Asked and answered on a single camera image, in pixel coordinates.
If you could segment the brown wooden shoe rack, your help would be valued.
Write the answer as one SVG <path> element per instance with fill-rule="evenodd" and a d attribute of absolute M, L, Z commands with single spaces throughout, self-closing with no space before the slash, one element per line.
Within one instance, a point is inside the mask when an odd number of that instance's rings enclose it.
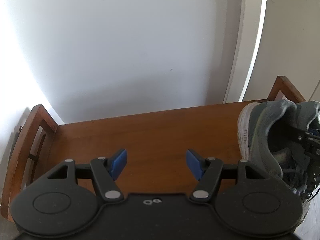
<path fill-rule="evenodd" d="M 56 237 L 89 228 L 129 205 L 146 222 L 256 222 L 302 211 L 287 185 L 243 159 L 238 117 L 252 102 L 194 107 L 58 125 L 42 105 L 21 130 L 5 178 L 1 215 L 22 231 Z M 127 151 L 117 180 L 107 160 Z M 185 155 L 207 160 L 196 180 Z"/>

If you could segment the grey blue sneaker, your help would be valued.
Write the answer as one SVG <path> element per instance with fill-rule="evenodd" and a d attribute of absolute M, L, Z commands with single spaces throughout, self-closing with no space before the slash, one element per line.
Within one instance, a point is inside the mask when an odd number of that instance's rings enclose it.
<path fill-rule="evenodd" d="M 238 117 L 238 143 L 243 159 L 247 159 L 274 178 L 284 182 L 302 202 L 302 218 L 306 218 L 308 165 L 302 145 L 294 142 L 292 128 L 307 131 L 314 117 L 311 102 L 294 103 L 280 99 L 252 102 Z"/>
<path fill-rule="evenodd" d="M 312 144 L 319 144 L 319 102 L 298 103 L 296 124 L 301 131 L 298 153 L 295 155 L 298 171 L 303 176 L 300 196 L 303 202 L 309 202 L 319 187 L 319 146 Z"/>

